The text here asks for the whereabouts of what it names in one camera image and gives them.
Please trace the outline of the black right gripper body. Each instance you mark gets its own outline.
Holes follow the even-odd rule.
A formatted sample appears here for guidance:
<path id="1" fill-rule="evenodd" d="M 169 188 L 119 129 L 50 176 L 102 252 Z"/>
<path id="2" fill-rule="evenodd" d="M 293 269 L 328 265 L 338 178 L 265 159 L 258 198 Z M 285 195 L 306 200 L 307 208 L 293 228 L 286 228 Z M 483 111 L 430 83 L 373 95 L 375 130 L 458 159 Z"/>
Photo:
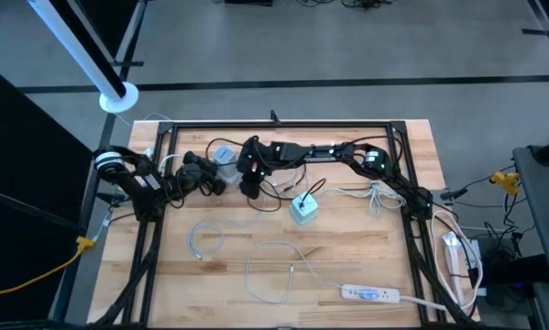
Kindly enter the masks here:
<path id="1" fill-rule="evenodd" d="M 259 196 L 260 184 L 272 173 L 273 148 L 250 137 L 242 146 L 236 169 L 242 174 L 239 188 L 251 200 Z"/>

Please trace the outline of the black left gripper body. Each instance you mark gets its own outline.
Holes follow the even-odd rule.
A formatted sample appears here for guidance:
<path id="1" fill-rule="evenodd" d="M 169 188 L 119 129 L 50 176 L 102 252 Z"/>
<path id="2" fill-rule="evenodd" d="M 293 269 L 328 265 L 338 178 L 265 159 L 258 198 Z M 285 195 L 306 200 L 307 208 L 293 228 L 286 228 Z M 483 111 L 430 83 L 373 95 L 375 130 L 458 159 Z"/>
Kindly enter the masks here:
<path id="1" fill-rule="evenodd" d="M 176 171 L 177 189 L 180 196 L 187 196 L 199 188 L 203 195 L 221 195 L 226 184 L 217 177 L 217 165 L 207 158 L 203 158 L 187 151 L 181 167 Z"/>

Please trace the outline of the white tower power strip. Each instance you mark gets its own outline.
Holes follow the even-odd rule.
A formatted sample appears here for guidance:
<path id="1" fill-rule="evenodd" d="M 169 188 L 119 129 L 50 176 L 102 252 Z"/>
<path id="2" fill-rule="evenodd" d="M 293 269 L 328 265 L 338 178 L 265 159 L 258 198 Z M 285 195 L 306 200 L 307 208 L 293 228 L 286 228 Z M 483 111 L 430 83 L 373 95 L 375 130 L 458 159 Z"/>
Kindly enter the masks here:
<path id="1" fill-rule="evenodd" d="M 222 162 L 228 160 L 237 160 L 236 152 L 229 145 L 220 145 L 214 152 L 214 160 L 220 160 Z M 236 164 L 229 166 L 217 166 L 217 175 L 231 177 L 234 176 L 234 183 L 237 182 L 241 173 L 237 170 Z"/>

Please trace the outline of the white cube power strip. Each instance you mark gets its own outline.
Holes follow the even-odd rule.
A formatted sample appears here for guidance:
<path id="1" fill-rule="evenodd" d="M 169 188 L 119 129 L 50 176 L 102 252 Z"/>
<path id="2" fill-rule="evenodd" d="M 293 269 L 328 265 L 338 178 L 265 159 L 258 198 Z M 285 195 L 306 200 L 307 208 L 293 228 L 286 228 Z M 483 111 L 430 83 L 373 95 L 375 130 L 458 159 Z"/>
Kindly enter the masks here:
<path id="1" fill-rule="evenodd" d="M 309 192 L 304 192 L 291 201 L 289 211 L 299 226 L 310 223 L 318 215 L 319 204 Z"/>

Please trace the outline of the white floor pole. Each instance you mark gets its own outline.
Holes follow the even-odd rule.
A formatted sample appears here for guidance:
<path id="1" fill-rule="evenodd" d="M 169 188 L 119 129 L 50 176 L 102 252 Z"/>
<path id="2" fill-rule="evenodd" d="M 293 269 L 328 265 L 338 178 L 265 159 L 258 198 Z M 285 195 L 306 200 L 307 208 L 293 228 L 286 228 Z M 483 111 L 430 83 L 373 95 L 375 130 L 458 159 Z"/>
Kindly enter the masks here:
<path id="1" fill-rule="evenodd" d="M 138 88 L 120 79 L 68 0 L 27 2 L 100 92 L 99 105 L 106 113 L 124 113 L 137 103 Z"/>

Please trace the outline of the black curtain panel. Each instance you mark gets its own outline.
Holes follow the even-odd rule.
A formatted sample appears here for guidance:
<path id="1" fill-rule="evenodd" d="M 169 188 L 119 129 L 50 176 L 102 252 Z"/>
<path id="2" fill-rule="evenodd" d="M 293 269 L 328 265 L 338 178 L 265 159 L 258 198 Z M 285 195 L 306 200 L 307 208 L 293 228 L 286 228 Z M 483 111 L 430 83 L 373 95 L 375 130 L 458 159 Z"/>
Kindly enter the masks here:
<path id="1" fill-rule="evenodd" d="M 76 250 L 91 151 L 0 74 L 0 322 L 45 319 Z"/>

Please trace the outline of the white flat power strip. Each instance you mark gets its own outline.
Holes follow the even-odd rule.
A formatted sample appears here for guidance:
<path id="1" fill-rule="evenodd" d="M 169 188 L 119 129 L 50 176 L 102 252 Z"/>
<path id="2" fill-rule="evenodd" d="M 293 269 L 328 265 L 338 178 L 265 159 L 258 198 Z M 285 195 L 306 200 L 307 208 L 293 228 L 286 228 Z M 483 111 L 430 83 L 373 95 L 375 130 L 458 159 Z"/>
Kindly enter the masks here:
<path id="1" fill-rule="evenodd" d="M 377 301 L 363 300 L 359 297 L 359 292 L 365 289 L 375 289 L 379 292 L 379 299 Z M 400 292 L 396 289 L 383 288 L 383 287 L 371 287 L 361 286 L 354 284 L 343 284 L 340 286 L 340 295 L 343 299 L 357 300 L 373 303 L 399 303 L 401 296 Z"/>

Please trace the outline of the long white floor power strip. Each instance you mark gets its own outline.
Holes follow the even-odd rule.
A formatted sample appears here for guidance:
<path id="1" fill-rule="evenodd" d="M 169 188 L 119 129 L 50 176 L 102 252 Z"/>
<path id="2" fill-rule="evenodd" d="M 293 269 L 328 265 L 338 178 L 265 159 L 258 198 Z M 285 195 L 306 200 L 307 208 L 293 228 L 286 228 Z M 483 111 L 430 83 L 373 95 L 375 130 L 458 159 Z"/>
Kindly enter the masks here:
<path id="1" fill-rule="evenodd" d="M 445 243 L 445 259 L 448 268 L 452 290 L 456 297 L 456 302 L 463 305 L 465 296 L 460 283 L 460 268 L 458 250 L 461 248 L 461 242 L 455 232 L 451 231 L 442 236 Z"/>

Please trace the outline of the yellow plug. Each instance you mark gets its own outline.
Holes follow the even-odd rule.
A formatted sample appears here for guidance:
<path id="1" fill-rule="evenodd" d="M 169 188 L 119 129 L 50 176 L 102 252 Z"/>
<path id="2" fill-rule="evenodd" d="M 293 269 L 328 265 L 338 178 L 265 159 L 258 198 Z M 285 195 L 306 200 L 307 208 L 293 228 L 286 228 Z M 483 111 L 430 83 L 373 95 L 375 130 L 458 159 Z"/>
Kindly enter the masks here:
<path id="1" fill-rule="evenodd" d="M 520 192 L 520 174 L 517 172 L 497 171 L 489 177 L 489 182 L 498 185 L 508 195 L 516 196 Z"/>

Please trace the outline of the black floor box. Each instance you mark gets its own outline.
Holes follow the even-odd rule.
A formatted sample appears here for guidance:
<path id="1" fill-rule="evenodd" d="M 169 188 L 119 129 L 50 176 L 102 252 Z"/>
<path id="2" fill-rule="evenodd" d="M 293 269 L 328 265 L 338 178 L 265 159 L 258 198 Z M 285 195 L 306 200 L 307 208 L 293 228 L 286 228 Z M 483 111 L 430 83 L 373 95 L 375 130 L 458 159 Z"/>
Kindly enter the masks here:
<path id="1" fill-rule="evenodd" d="M 482 238 L 478 246 L 483 272 L 480 289 L 549 284 L 549 265 L 544 254 L 519 256 L 510 239 L 499 243 L 495 238 Z"/>

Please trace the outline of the black aluminium table frame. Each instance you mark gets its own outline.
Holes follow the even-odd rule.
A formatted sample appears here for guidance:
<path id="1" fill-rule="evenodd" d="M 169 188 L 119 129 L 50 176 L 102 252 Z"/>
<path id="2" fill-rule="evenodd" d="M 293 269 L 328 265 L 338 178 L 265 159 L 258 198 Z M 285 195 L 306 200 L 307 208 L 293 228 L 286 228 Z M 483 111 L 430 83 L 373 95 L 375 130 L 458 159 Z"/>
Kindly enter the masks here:
<path id="1" fill-rule="evenodd" d="M 403 176 L 431 194 L 444 185 L 427 121 L 137 121 L 129 147 L 153 149 L 159 171 L 174 172 L 187 151 L 212 157 L 258 136 L 304 146 L 368 137 Z M 134 208 L 115 211 L 104 242 L 91 328 L 414 328 L 467 330 L 476 297 L 464 280 L 463 305 L 445 287 L 442 236 L 456 227 L 451 211 L 432 201 L 432 215 L 402 213 L 403 197 L 383 181 L 339 162 L 303 165 L 299 193 L 318 215 L 306 225 L 291 217 L 277 193 L 246 197 L 235 184 L 221 195 L 200 190 L 183 207 L 166 205 L 154 222 Z M 340 286 L 396 289 L 400 302 L 343 299 Z"/>

